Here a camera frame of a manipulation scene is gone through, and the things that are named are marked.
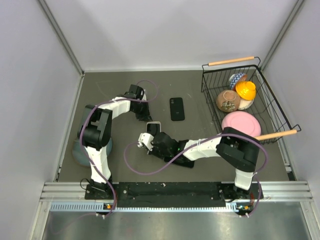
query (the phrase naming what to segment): pink plate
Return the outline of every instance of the pink plate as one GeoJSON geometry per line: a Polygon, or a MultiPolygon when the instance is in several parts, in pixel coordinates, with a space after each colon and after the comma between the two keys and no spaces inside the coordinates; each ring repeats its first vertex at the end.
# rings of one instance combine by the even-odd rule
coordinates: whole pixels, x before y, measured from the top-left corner
{"type": "Polygon", "coordinates": [[[222,129],[232,127],[251,137],[257,137],[261,134],[261,127],[258,120],[245,111],[234,111],[229,113],[222,120],[222,129]]]}

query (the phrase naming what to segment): dish rack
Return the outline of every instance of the dish rack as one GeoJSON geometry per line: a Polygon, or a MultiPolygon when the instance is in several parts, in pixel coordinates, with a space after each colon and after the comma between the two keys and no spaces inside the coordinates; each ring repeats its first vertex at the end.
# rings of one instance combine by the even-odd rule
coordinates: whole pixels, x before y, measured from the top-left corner
{"type": "MultiPolygon", "coordinates": [[[[233,74],[245,73],[247,74],[247,81],[251,81],[256,86],[256,97],[253,104],[243,110],[253,115],[261,126],[261,135],[272,134],[297,128],[297,131],[301,131],[300,126],[297,124],[291,126],[286,114],[281,108],[274,92],[271,90],[266,78],[259,69],[261,60],[259,57],[243,57],[232,60],[211,62],[202,65],[202,81],[201,92],[204,93],[206,103],[208,104],[213,126],[217,133],[222,132],[222,120],[228,114],[218,109],[216,99],[224,90],[230,90],[229,78],[233,74]],[[258,64],[242,65],[235,67],[227,67],[221,69],[212,69],[213,66],[222,64],[231,64],[242,61],[257,61],[258,64]]],[[[262,140],[261,144],[270,144],[277,142],[281,137],[262,140]]]]}

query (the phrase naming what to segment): yellow bowl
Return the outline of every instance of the yellow bowl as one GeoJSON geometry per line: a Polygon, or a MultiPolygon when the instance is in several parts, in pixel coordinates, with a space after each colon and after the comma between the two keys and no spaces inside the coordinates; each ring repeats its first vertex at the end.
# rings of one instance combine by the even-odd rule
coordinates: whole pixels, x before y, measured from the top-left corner
{"type": "Polygon", "coordinates": [[[256,85],[252,81],[240,81],[235,85],[235,90],[245,100],[253,100],[256,97],[256,85]]]}

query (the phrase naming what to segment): wooden handle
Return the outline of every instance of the wooden handle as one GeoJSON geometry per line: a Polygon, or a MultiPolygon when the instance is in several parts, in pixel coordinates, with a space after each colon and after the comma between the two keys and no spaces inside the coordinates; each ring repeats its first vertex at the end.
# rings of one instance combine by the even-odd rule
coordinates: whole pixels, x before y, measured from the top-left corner
{"type": "Polygon", "coordinates": [[[292,130],[288,130],[288,131],[280,131],[280,132],[275,132],[275,133],[271,133],[271,134],[257,136],[255,139],[262,141],[262,140],[267,140],[267,139],[280,138],[283,136],[288,136],[288,135],[292,135],[292,134],[296,134],[296,133],[297,133],[297,130],[292,129],[292,130]]]}
{"type": "Polygon", "coordinates": [[[221,64],[232,64],[232,63],[237,63],[237,62],[243,62],[243,61],[249,61],[255,59],[254,56],[247,56],[247,57],[242,57],[242,58],[235,58],[231,60],[224,60],[224,61],[214,61],[208,63],[208,66],[216,66],[216,65],[221,65],[221,64]]]}

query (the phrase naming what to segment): floor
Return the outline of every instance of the floor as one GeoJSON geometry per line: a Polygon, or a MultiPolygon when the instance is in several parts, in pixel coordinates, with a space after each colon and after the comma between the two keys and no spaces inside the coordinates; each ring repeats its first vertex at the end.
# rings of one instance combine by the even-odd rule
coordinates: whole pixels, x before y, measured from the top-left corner
{"type": "Polygon", "coordinates": [[[50,212],[43,240],[311,240],[299,202],[262,202],[249,219],[233,212],[115,212],[105,220],[83,214],[50,212]]]}
{"type": "MultiPolygon", "coordinates": [[[[156,100],[149,104],[154,121],[161,122],[161,130],[176,140],[200,139],[216,135],[206,98],[201,92],[202,71],[143,71],[86,73],[75,111],[71,132],[59,175],[59,182],[79,182],[90,178],[91,170],[80,166],[72,156],[74,140],[80,125],[85,105],[98,104],[124,94],[130,84],[140,80],[152,80],[159,89],[156,100]],[[185,120],[171,121],[169,99],[183,98],[185,120]]],[[[156,90],[147,82],[140,84],[151,99],[156,90]]],[[[109,168],[114,182],[209,182],[234,181],[235,169],[219,157],[199,159],[194,168],[171,165],[162,172],[143,176],[130,171],[125,165],[125,147],[138,140],[145,132],[146,123],[137,121],[134,113],[126,113],[112,122],[113,149],[108,157],[109,168]]],[[[287,181],[288,175],[277,143],[265,144],[269,164],[258,175],[261,181],[287,181]]],[[[133,147],[129,151],[129,162],[140,172],[153,172],[165,163],[147,155],[144,149],[133,147]]],[[[258,158],[257,167],[264,162],[263,154],[258,158]]]]}

